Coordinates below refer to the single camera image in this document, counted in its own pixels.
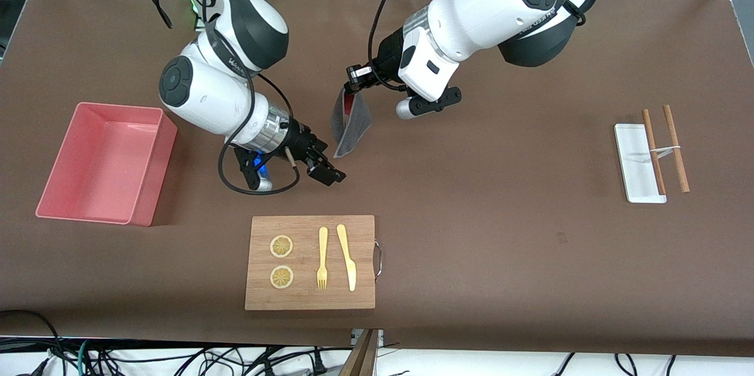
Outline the grey and red cloth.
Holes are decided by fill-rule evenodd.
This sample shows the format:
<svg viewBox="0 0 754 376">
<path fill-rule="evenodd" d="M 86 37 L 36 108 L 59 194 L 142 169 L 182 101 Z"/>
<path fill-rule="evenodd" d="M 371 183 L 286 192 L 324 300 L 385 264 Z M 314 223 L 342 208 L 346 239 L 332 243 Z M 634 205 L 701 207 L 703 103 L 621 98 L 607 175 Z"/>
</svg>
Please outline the grey and red cloth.
<svg viewBox="0 0 754 376">
<path fill-rule="evenodd" d="M 336 140 L 334 158 L 353 152 L 372 122 L 372 114 L 362 94 L 347 94 L 346 88 L 342 88 L 329 119 L 332 137 Z"/>
</svg>

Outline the yellow fork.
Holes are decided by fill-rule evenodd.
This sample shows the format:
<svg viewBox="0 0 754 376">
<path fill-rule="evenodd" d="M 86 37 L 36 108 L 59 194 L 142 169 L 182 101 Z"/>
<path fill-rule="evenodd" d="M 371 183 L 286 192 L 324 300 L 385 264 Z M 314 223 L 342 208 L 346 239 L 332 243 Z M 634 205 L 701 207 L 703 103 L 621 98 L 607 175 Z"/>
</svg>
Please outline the yellow fork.
<svg viewBox="0 0 754 376">
<path fill-rule="evenodd" d="M 319 266 L 317 269 L 318 290 L 324 290 L 328 287 L 328 269 L 326 268 L 326 258 L 328 258 L 328 237 L 329 231 L 326 227 L 319 229 Z"/>
</svg>

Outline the lemon slice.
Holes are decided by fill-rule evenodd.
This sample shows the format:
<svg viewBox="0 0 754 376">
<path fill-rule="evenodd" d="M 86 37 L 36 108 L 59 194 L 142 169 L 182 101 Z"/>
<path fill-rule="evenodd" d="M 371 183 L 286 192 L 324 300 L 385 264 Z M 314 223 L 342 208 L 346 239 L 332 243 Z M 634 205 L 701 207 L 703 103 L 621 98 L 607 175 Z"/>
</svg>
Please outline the lemon slice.
<svg viewBox="0 0 754 376">
<path fill-rule="evenodd" d="M 293 239 L 290 236 L 279 235 L 272 239 L 269 250 L 273 257 L 285 258 L 293 251 L 293 247 Z"/>
<path fill-rule="evenodd" d="M 272 287 L 285 289 L 291 286 L 295 279 L 295 273 L 290 266 L 280 265 L 272 269 L 269 281 Z"/>
</svg>

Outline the yellow knife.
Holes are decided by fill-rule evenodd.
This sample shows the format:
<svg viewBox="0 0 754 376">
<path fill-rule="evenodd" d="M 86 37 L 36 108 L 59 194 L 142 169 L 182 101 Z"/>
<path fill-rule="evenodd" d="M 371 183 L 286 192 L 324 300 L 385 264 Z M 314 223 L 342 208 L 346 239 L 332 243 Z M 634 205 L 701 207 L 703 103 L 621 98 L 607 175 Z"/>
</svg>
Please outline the yellow knife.
<svg viewBox="0 0 754 376">
<path fill-rule="evenodd" d="M 350 292 L 354 292 L 356 288 L 356 263 L 350 257 L 347 230 L 344 224 L 338 224 L 336 231 L 342 248 L 343 257 L 345 259 L 345 266 L 348 277 L 348 289 L 350 290 Z"/>
</svg>

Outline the wooden cutting board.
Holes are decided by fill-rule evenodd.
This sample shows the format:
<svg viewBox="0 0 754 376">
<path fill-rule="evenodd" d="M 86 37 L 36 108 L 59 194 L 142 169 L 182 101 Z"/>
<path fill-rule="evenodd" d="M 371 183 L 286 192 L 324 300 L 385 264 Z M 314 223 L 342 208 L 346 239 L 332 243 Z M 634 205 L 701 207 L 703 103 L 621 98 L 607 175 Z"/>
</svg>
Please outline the wooden cutting board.
<svg viewBox="0 0 754 376">
<path fill-rule="evenodd" d="M 350 257 L 356 263 L 356 288 L 350 292 L 342 248 L 336 231 L 344 224 Z M 318 290 L 319 229 L 329 231 L 328 287 Z M 285 258 L 273 257 L 275 236 L 293 240 Z M 375 217 L 371 215 L 256 216 L 252 220 L 244 307 L 247 311 L 358 311 L 375 307 Z M 280 265 L 290 266 L 290 287 L 272 287 L 269 276 Z"/>
</svg>

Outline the wooden plank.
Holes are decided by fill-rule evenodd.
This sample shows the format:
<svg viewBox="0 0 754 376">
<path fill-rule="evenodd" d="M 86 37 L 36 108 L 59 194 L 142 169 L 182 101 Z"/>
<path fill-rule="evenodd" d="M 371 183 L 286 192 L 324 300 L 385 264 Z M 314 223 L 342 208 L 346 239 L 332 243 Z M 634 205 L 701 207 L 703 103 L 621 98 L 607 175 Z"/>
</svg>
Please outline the wooden plank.
<svg viewBox="0 0 754 376">
<path fill-rule="evenodd" d="M 377 334 L 374 328 L 366 329 L 351 350 L 338 376 L 375 376 L 377 359 Z"/>
</svg>

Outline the pink plastic bin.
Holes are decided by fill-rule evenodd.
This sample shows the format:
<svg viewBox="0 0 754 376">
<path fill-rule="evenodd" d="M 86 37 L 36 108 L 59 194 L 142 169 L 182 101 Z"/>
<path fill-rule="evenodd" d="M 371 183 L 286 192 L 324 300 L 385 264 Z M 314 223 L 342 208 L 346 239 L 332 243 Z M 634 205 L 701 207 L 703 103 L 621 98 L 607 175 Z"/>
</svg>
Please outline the pink plastic bin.
<svg viewBox="0 0 754 376">
<path fill-rule="evenodd" d="M 36 216 L 150 226 L 176 138 L 161 108 L 78 104 Z"/>
</svg>

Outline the white rectangular tray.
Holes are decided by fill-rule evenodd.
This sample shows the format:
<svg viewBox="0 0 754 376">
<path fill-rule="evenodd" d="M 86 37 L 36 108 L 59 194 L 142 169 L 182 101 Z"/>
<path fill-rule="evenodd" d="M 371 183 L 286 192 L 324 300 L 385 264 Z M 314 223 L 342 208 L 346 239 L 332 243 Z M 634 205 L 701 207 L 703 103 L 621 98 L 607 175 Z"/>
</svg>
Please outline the white rectangular tray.
<svg viewBox="0 0 754 376">
<path fill-rule="evenodd" d="M 627 201 L 634 204 L 665 204 L 667 196 L 658 190 L 644 125 L 615 124 L 614 135 Z"/>
</svg>

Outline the small metal bracket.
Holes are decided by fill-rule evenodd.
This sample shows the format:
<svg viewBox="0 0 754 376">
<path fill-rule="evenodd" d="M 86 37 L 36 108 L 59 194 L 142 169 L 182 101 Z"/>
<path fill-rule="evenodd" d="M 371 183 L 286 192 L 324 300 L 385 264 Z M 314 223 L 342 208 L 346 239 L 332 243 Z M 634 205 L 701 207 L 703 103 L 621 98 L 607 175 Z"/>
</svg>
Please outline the small metal bracket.
<svg viewBox="0 0 754 376">
<path fill-rule="evenodd" d="M 353 329 L 351 330 L 350 334 L 350 345 L 352 347 L 355 347 L 358 341 L 360 340 L 361 336 L 365 332 L 365 329 Z M 378 348 L 384 347 L 384 331 L 382 329 L 375 329 L 375 333 L 377 334 L 377 346 Z"/>
</svg>

